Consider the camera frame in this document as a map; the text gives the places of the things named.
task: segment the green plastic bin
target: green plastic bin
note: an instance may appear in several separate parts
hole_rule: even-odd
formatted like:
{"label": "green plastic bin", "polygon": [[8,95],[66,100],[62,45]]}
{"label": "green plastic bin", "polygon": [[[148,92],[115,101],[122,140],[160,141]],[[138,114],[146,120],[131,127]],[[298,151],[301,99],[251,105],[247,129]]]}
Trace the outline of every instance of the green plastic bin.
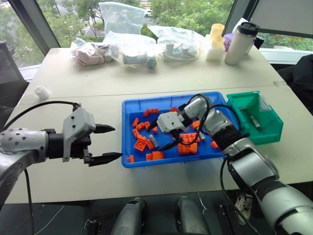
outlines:
{"label": "green plastic bin", "polygon": [[254,144],[280,141],[284,123],[259,91],[228,94],[227,98],[239,116],[242,132],[250,133]]}

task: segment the clear plastic bag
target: clear plastic bag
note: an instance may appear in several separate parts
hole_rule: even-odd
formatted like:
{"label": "clear plastic bag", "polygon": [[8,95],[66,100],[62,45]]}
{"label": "clear plastic bag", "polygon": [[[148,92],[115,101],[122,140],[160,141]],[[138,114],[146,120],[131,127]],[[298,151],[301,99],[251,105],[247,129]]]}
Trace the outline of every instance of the clear plastic bag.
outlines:
{"label": "clear plastic bag", "polygon": [[98,65],[112,60],[108,44],[89,43],[83,39],[76,38],[71,43],[71,58],[82,66]]}
{"label": "clear plastic bag", "polygon": [[105,35],[109,31],[140,34],[145,20],[144,9],[118,2],[100,2],[99,7],[105,22]]}
{"label": "clear plastic bag", "polygon": [[204,37],[195,31],[177,27],[148,25],[158,37],[164,61],[193,61],[199,57]]}
{"label": "clear plastic bag", "polygon": [[112,58],[124,65],[133,68],[144,65],[150,69],[157,65],[156,41],[153,38],[110,31],[103,43],[110,45]]}

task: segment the blue plastic tray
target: blue plastic tray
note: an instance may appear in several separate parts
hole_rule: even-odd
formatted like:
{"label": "blue plastic tray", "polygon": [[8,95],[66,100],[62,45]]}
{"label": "blue plastic tray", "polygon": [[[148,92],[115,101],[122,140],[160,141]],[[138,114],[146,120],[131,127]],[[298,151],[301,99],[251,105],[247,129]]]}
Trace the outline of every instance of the blue plastic tray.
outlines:
{"label": "blue plastic tray", "polygon": [[[219,92],[207,92],[204,94],[211,99],[213,104],[226,104],[222,94]],[[146,154],[156,150],[155,149],[149,150],[148,147],[146,147],[143,152],[140,152],[137,149],[134,149],[134,145],[137,139],[134,137],[132,124],[135,118],[139,118],[139,122],[149,121],[151,123],[161,113],[166,113],[172,107],[178,108],[181,104],[187,103],[193,95],[194,94],[171,95],[146,99],[131,99],[125,100],[123,102],[122,104],[122,153],[124,153],[124,155],[122,156],[123,166],[129,168],[156,164],[186,162],[191,160],[200,160],[208,158],[218,158],[223,156],[220,149],[214,149],[211,147],[210,144],[212,140],[209,136],[205,136],[205,140],[198,143],[197,154],[179,155],[178,147],[175,146],[174,148],[163,152],[164,159],[146,161]],[[149,114],[148,117],[143,116],[143,113],[146,111],[146,109],[154,108],[159,108],[158,114]],[[237,122],[234,122],[235,118],[231,111],[224,107],[219,107],[217,109],[226,114],[226,116],[235,124],[235,126],[237,126]],[[195,130],[189,127],[189,130],[184,133],[194,133],[194,132]],[[147,132],[145,128],[141,130],[139,133],[140,135],[145,136],[147,138],[149,137],[150,134],[152,134],[160,147],[173,141],[171,134],[162,133],[159,128],[157,134],[154,134],[152,130],[150,132]],[[128,162],[128,157],[130,155],[134,155],[135,160],[134,163]]]}

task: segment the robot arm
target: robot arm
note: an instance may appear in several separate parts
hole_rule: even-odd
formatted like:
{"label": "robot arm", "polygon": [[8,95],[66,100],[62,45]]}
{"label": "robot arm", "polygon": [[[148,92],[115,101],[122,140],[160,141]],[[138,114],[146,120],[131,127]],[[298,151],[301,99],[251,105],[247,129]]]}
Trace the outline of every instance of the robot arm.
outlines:
{"label": "robot arm", "polygon": [[115,129],[95,124],[93,116],[78,107],[63,123],[62,133],[54,129],[30,131],[9,129],[0,133],[0,208],[9,196],[18,176],[30,165],[42,163],[47,158],[83,159],[89,166],[107,164],[122,156],[121,153],[105,153],[93,157],[88,152],[91,133],[105,133]]}
{"label": "robot arm", "polygon": [[[203,95],[195,96],[179,113],[161,114],[156,122],[162,132],[179,133],[195,118],[203,118],[207,104]],[[312,201],[280,182],[274,164],[250,139],[214,108],[210,109],[203,127],[222,149],[228,170],[239,188],[255,195],[265,218],[278,234],[313,234]]]}

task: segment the floor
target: floor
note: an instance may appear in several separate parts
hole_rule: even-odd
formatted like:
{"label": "floor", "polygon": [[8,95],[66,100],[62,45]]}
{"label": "floor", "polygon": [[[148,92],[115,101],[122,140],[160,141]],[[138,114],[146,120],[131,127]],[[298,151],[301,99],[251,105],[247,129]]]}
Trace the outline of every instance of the floor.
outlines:
{"label": "floor", "polygon": [[[177,233],[175,212],[176,201],[181,196],[188,196],[194,200],[201,211],[197,192],[185,194],[168,194],[156,196],[142,196],[147,202],[148,213],[145,234],[173,232]],[[199,193],[206,210],[204,217],[209,225],[212,235],[224,235],[217,215],[219,204],[226,203],[221,191]],[[34,204],[35,233],[41,230],[57,213],[53,220],[39,234],[43,235],[87,235],[84,224],[87,219],[98,220],[102,223],[102,235],[109,235],[118,217],[119,212],[131,198],[116,198],[94,200],[89,206]],[[251,223],[261,234],[273,234],[264,219],[251,219]],[[241,227],[244,235],[253,234],[247,227]],[[30,222],[28,219],[27,204],[5,204],[0,212],[1,235],[29,235]]]}

